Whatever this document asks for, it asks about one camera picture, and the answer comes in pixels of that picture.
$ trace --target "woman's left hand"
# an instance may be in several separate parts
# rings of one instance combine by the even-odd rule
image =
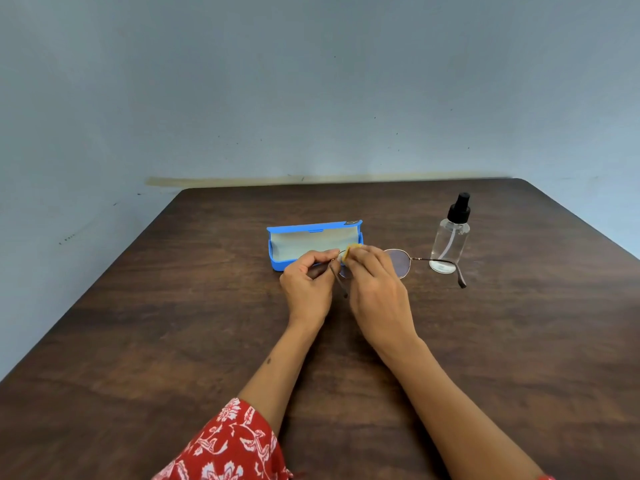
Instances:
[[[317,333],[331,307],[332,287],[335,277],[331,269],[316,263],[327,263],[336,259],[340,250],[309,251],[288,265],[280,277],[280,284],[289,304],[289,326],[301,326]],[[330,262],[336,272],[338,261]]]

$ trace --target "hand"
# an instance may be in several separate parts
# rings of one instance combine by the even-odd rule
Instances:
[[[384,359],[419,343],[408,293],[389,255],[373,246],[352,248],[345,264],[353,274],[349,304],[376,352]]]
[[[339,253],[338,249],[309,251],[285,268],[280,285],[289,304],[289,326],[302,326],[312,333],[320,330],[331,307],[335,276],[328,266],[312,266],[327,263]],[[336,272],[340,271],[338,261],[329,263],[331,265]]]

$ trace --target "clear plastic bottle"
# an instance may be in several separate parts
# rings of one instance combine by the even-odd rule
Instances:
[[[449,208],[449,215],[438,227],[431,259],[446,259],[458,263],[470,230],[467,224],[471,212],[468,202],[469,194],[462,192],[458,195],[458,201]],[[446,262],[429,261],[429,266],[442,274],[450,274],[456,270],[455,266]]]

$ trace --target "wooden table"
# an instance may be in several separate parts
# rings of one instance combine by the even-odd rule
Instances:
[[[363,219],[365,242],[428,256],[459,191],[468,288],[414,263],[420,336],[549,473],[638,479],[640,262],[510,179],[181,192],[0,385],[0,477],[150,478],[283,332],[265,227]],[[281,441],[309,480],[447,476],[337,292]]]

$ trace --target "eyeglasses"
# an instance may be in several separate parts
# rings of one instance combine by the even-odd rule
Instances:
[[[412,258],[411,256],[409,256],[409,253],[407,253],[406,251],[402,250],[402,249],[387,249],[385,250],[385,252],[389,255],[389,257],[391,258],[391,263],[393,263],[394,265],[394,271],[396,272],[398,278],[402,279],[404,278],[407,274],[409,274],[409,270],[411,269],[411,261],[436,261],[436,262],[441,262],[441,263],[448,263],[453,265],[456,268],[456,275],[458,278],[458,285],[460,286],[460,288],[466,288],[467,287],[467,282],[465,281],[464,277],[462,276],[462,271],[460,271],[460,267],[458,266],[457,263],[454,263],[453,261],[449,261],[447,259],[430,259],[430,258]],[[340,254],[338,254],[338,261],[340,263],[344,262],[343,261],[343,257],[346,253],[345,251],[341,251]],[[346,286],[344,285],[344,283],[340,280],[340,277],[338,277],[338,273],[335,272],[335,270],[331,267],[331,271],[333,272],[333,274],[335,275],[335,279],[336,281],[338,281],[338,283],[340,284],[340,287],[342,288],[342,291],[344,291],[344,297],[347,298],[349,295],[349,292],[347,291]],[[349,270],[349,268],[347,266],[342,266],[341,270],[340,270],[340,276],[343,277],[346,280],[350,280],[353,277],[353,274],[351,273],[351,271]]]

